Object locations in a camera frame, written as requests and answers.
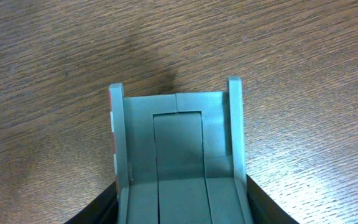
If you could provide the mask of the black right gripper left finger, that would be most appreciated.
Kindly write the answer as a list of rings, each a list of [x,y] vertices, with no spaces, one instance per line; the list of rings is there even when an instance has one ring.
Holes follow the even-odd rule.
[[[116,183],[113,182],[65,224],[116,224],[118,210]]]

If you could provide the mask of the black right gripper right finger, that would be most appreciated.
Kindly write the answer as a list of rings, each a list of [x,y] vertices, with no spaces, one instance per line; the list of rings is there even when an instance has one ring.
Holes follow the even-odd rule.
[[[299,224],[247,175],[247,198],[252,219],[258,224]]]

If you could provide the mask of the yellow grey toy truck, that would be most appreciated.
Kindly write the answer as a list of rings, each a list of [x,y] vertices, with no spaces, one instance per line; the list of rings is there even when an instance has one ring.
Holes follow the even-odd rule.
[[[252,223],[239,77],[225,91],[108,92],[119,223]]]

